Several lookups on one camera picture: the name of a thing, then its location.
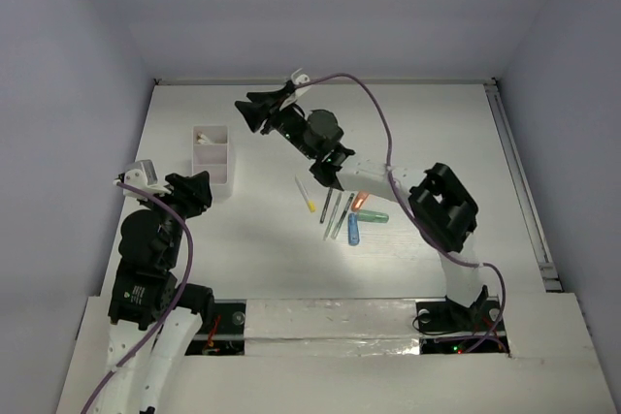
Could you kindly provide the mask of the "white pen orange cap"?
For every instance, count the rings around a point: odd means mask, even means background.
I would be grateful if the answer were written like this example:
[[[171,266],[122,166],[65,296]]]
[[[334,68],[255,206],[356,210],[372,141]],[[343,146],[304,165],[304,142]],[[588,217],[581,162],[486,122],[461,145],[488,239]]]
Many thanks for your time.
[[[206,140],[206,145],[227,144],[226,133],[202,133],[204,135],[204,139]]]

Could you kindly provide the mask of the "dark grey pen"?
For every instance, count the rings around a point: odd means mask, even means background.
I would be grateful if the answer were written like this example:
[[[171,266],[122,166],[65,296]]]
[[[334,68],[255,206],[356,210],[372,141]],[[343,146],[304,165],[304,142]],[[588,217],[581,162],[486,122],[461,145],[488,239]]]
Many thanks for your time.
[[[328,188],[327,194],[326,194],[326,198],[321,210],[321,214],[320,214],[320,218],[319,218],[319,223],[320,224],[324,224],[326,217],[327,217],[327,212],[328,212],[328,208],[330,206],[332,197],[333,197],[333,193],[334,193],[334,188],[330,187]]]

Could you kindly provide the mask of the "white pen yellow tip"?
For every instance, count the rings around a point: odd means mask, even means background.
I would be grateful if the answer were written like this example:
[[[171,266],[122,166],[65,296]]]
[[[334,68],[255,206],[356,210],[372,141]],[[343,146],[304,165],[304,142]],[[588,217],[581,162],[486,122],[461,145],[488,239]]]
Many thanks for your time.
[[[297,176],[294,177],[295,183],[304,199],[304,202],[311,213],[316,212],[316,206],[314,201],[311,199],[310,193],[308,192],[306,186]]]

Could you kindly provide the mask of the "clear silver pen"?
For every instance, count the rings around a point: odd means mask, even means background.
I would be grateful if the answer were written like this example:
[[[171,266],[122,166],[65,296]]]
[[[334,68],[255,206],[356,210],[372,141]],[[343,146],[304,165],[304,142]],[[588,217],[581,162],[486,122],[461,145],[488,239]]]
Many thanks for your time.
[[[329,238],[329,236],[331,234],[331,231],[332,231],[335,219],[336,219],[336,215],[337,215],[338,210],[339,210],[339,206],[340,206],[340,203],[341,203],[342,196],[343,196],[343,192],[339,191],[338,195],[336,197],[336,200],[335,200],[335,202],[333,204],[331,213],[330,213],[330,217],[329,217],[329,220],[328,220],[328,223],[327,223],[324,235],[323,235],[323,240],[327,240],[327,238]]]

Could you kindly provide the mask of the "green dark pen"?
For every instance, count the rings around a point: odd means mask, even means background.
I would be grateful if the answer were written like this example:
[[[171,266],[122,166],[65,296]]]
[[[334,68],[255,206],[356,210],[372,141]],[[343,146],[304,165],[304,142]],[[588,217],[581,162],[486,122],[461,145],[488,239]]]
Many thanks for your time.
[[[337,222],[336,226],[334,227],[334,230],[333,230],[333,232],[331,234],[331,239],[336,239],[338,237],[339,232],[340,232],[340,230],[342,228],[342,225],[343,225],[343,223],[345,221],[345,218],[347,217],[347,215],[349,213],[349,210],[351,208],[351,205],[352,205],[352,203],[353,203],[353,201],[355,199],[355,196],[356,196],[356,194],[352,192],[352,193],[350,193],[349,197],[347,198],[347,201],[346,201],[346,203],[344,205],[343,211],[342,211],[342,213],[341,213],[341,215],[339,217],[339,220],[338,220],[338,222]]]

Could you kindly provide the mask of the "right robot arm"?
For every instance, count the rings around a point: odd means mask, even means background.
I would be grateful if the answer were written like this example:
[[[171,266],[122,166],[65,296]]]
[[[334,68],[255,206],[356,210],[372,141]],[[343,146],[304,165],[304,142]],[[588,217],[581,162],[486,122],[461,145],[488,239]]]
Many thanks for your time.
[[[479,265],[463,256],[477,223],[478,205],[445,164],[425,171],[374,162],[345,147],[343,129],[327,110],[305,113],[297,104],[299,86],[288,81],[279,90],[249,92],[235,104],[249,130],[273,131],[312,161],[310,172],[324,187],[363,191],[396,202],[441,257],[445,277],[445,315],[456,328],[467,329],[482,315],[489,294]]]

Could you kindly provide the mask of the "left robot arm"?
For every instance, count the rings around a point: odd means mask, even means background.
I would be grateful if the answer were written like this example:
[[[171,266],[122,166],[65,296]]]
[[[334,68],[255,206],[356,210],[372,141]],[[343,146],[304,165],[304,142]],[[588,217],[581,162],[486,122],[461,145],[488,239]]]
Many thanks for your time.
[[[114,182],[140,209],[120,225],[108,310],[105,375],[84,413],[159,413],[192,338],[214,320],[211,288],[176,278],[180,248],[194,251],[187,220],[212,205],[210,175],[166,175],[142,160]]]

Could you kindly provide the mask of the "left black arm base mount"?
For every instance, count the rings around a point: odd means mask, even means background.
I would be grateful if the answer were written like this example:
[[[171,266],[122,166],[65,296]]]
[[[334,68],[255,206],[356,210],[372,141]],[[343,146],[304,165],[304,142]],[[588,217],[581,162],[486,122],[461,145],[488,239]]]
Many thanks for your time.
[[[242,356],[246,301],[216,301],[212,321],[190,341],[186,356]]]

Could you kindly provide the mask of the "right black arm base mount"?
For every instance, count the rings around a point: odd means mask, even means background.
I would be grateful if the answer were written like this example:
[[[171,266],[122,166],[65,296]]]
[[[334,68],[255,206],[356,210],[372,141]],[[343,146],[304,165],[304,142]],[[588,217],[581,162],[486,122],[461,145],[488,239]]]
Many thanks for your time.
[[[480,342],[473,353],[508,354],[509,344],[503,321],[489,336],[482,339],[494,325],[499,310],[497,300],[487,301],[473,316],[459,311],[451,312],[449,304],[444,300],[417,302],[412,326],[421,336],[421,352],[463,354]]]

